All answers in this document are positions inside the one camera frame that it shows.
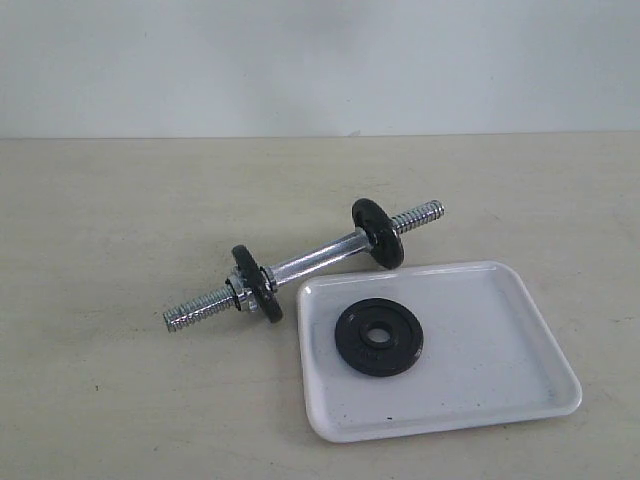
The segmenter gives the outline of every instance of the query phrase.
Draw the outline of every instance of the white tray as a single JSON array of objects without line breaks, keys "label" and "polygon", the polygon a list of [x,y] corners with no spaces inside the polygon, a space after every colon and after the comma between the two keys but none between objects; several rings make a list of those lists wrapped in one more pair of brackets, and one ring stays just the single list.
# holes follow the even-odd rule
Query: white tray
[{"label": "white tray", "polygon": [[[370,377],[340,357],[334,328],[370,297],[411,310],[424,330],[409,370]],[[567,415],[582,399],[520,277],[495,262],[316,277],[298,293],[307,415],[332,442]]]}]

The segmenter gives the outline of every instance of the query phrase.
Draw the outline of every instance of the table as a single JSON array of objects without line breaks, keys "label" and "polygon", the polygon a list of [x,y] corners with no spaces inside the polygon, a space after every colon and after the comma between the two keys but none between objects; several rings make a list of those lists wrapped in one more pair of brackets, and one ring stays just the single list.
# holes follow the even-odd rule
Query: table
[{"label": "table", "polygon": [[[633,478],[640,133],[0,142],[0,478]],[[334,445],[310,428],[296,286],[275,325],[176,334],[245,243],[270,264],[440,199],[405,265],[523,277],[582,382],[571,416]],[[329,272],[375,268],[359,256]]]}]

